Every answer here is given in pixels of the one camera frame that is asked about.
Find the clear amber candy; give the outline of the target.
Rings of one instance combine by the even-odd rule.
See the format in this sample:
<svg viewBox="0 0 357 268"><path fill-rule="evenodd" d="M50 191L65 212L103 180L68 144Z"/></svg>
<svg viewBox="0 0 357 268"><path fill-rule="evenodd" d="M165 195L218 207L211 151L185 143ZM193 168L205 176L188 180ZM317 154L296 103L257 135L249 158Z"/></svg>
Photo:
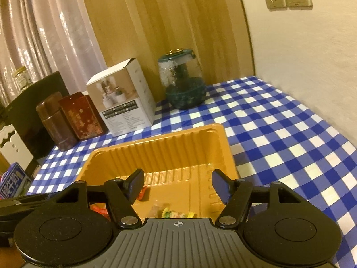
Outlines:
<svg viewBox="0 0 357 268"><path fill-rule="evenodd" d="M148 213L149 218L161 218L165 205L163 203L154 203Z"/></svg>

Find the yellow green candy packet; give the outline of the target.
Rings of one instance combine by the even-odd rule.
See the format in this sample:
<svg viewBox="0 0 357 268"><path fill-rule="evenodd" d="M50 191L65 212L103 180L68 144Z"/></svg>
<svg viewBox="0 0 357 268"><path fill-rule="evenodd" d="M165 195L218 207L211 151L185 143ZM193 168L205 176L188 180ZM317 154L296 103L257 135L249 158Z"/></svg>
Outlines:
<svg viewBox="0 0 357 268"><path fill-rule="evenodd" d="M176 212L168 207L166 207L161 215L161 218L194 218L195 213L194 212L188 212L187 214L182 213L182 212Z"/></svg>

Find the large red candy packet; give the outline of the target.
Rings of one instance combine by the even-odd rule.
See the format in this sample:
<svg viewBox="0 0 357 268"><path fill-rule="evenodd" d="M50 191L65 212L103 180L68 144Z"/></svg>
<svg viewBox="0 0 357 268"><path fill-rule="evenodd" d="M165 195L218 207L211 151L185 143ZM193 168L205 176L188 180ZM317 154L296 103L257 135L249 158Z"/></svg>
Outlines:
<svg viewBox="0 0 357 268"><path fill-rule="evenodd" d="M147 186L144 186L144 187L142 188L142 190L139 192L139 194L138 194L138 196L137 196L137 200L139 200L139 201L142 201L142 200L143 200L147 188L148 188Z"/></svg>

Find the blue milk carton box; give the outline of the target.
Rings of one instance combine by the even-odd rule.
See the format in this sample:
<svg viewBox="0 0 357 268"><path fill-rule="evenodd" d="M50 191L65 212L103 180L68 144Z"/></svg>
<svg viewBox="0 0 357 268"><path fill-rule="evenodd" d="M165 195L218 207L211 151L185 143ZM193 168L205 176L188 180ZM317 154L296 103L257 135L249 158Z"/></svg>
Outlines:
<svg viewBox="0 0 357 268"><path fill-rule="evenodd" d="M1 200L26 195L31 184L31 178L24 172L22 167L17 162L11 164L1 177Z"/></svg>

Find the white carved chair back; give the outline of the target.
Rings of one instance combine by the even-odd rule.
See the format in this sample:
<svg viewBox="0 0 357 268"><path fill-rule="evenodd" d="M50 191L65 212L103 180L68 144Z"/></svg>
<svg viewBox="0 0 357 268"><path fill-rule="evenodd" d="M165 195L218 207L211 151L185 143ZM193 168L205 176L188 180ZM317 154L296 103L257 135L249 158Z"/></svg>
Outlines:
<svg viewBox="0 0 357 268"><path fill-rule="evenodd" d="M34 159L13 125L1 129L1 154L10 163L18 163L26 170Z"/></svg>

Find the orange plastic tray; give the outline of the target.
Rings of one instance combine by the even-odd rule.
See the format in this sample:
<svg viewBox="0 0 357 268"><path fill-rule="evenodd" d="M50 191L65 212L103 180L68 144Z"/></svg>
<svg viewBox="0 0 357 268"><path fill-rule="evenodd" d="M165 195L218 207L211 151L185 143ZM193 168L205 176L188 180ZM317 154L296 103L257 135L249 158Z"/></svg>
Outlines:
<svg viewBox="0 0 357 268"><path fill-rule="evenodd" d="M239 176L224 127L209 124L96 149L77 179L97 186L125 180L137 169L144 171L147 188L133 204L142 220L153 217L154 207L216 220L224 204L212 186L213 170Z"/></svg>

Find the blue white checkered tablecloth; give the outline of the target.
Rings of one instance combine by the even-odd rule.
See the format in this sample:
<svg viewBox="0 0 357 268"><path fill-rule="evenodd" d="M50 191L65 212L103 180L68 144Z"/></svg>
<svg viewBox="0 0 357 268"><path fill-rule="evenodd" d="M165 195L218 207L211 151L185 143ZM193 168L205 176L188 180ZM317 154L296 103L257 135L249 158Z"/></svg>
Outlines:
<svg viewBox="0 0 357 268"><path fill-rule="evenodd" d="M89 139L65 152L54 148L29 191L67 187L96 148L212 123L224 126L243 178L256 185L281 181L339 224L336 265L355 267L356 147L308 107L256 77L211 85L206 100L186 111L160 102L151 127Z"/></svg>

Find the red gold gift box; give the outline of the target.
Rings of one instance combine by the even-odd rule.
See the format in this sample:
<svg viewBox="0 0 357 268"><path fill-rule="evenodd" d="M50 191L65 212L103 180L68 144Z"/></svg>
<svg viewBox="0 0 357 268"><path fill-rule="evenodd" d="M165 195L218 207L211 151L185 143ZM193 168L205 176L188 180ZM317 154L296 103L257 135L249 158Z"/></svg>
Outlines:
<svg viewBox="0 0 357 268"><path fill-rule="evenodd" d="M59 105L80 141L102 136L108 132L89 95L77 92L60 99Z"/></svg>

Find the white humidifier box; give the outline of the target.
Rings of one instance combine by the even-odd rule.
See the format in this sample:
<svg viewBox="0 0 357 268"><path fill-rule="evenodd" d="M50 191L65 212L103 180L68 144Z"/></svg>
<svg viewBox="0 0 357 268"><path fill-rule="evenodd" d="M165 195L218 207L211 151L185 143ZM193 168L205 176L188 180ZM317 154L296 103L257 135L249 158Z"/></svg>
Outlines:
<svg viewBox="0 0 357 268"><path fill-rule="evenodd" d="M112 136L150 127L156 103L136 58L95 74L87 92Z"/></svg>

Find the brown metal canister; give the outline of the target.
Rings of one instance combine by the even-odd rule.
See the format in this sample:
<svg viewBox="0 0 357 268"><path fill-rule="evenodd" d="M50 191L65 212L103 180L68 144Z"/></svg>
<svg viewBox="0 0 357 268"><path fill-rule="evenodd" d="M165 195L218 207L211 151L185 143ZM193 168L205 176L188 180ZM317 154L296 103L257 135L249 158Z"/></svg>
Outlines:
<svg viewBox="0 0 357 268"><path fill-rule="evenodd" d="M67 151L77 144L78 139L59 104L62 98L57 91L41 101L36 106L36 111L58 149Z"/></svg>

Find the green glass terrarium jar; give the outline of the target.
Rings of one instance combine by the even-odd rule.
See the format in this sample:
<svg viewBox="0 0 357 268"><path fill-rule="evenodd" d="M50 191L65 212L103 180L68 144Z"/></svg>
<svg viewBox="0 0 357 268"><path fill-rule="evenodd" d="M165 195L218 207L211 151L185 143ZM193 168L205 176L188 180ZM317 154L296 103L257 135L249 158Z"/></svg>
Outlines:
<svg viewBox="0 0 357 268"><path fill-rule="evenodd" d="M205 100L206 83L192 49L169 50L158 59L158 66L166 99L174 108L189 109Z"/></svg>

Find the glass jar on monitor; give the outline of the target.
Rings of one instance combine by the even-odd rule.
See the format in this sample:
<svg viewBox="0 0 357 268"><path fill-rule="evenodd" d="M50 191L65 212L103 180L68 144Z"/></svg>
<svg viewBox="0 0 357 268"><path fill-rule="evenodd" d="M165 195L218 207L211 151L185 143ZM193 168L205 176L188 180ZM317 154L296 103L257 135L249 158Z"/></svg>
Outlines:
<svg viewBox="0 0 357 268"><path fill-rule="evenodd" d="M20 92L23 92L29 86L33 85L33 81L31 80L31 77L27 71L26 66L22 66L22 67L18 68L13 73L13 78L14 78L16 85L18 86Z"/></svg>

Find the pink sheer curtain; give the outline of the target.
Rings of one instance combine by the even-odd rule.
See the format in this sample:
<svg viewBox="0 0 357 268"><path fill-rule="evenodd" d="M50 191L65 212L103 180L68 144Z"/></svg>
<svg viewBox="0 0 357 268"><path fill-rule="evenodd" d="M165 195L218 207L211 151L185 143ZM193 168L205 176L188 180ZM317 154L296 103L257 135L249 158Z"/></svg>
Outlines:
<svg viewBox="0 0 357 268"><path fill-rule="evenodd" d="M85 91L106 69L84 0L1 0L1 104L21 93L14 74L32 82L58 71L69 93Z"/></svg>

